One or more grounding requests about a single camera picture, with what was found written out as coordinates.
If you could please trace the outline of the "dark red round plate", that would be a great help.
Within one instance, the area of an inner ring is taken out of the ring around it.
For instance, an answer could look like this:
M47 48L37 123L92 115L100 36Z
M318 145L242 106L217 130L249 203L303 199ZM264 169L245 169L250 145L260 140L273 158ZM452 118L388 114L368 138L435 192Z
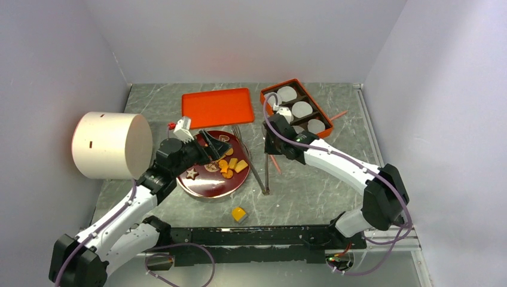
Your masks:
M209 133L217 139L219 139L220 135L227 135L230 137L228 143L233 147L226 153L226 156L222 160L226 160L227 162L229 162L230 158L237 158L238 161L246 160L246 156L237 138L233 134L220 130L210 130ZM245 168L240 173L236 173L232 170L234 172L233 177L231 179L225 179L220 172L218 161L213 161L204 166L195 165L189 169L191 168L195 168L200 175L196 177L194 181L186 179L187 169L178 177L178 184L188 194L208 199L215 199L232 194L245 182L251 171L250 167Z

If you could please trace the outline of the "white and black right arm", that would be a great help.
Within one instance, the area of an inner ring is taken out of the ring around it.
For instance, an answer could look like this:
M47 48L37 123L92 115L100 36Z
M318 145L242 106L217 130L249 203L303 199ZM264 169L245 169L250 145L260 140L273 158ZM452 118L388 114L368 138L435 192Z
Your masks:
M405 211L409 196L399 170L360 161L308 131L297 133L285 116L274 114L264 121L265 151L284 155L303 165L323 170L353 187L361 196L361 206L331 221L329 242L343 248L352 236L370 228L386 231Z

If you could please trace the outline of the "metal tongs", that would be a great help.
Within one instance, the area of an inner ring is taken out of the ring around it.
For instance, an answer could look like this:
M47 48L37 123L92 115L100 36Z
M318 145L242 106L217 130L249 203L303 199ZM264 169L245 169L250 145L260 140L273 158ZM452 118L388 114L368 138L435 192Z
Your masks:
M254 178L255 178L257 184L259 185L261 193L263 195L265 195L265 196L269 195L270 194L269 187L263 183L263 181L262 181L262 179L261 179L261 177L260 177L257 169L255 168L254 164L251 161L251 155L250 155L250 152L247 149L247 146L245 145L245 143L243 141L240 127L237 124L234 124L234 125L232 125L231 129L233 131L234 136L237 138L242 151L244 152L244 154L246 156L246 160L245 161L249 165L249 167L250 167L250 169L251 169L251 171L252 171L252 173L254 175Z

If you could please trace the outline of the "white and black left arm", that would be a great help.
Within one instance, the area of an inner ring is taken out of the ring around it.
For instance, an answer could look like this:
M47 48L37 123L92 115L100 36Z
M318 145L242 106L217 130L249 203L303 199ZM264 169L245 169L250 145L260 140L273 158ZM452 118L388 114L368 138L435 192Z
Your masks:
M153 164L132 181L131 190L116 206L77 235L64 234L55 242L48 274L55 286L104 286L118 267L138 253L170 246L170 225L159 219L133 231L129 228L165 200L181 174L220 160L232 147L207 131L198 134L203 145L193 136L163 140Z

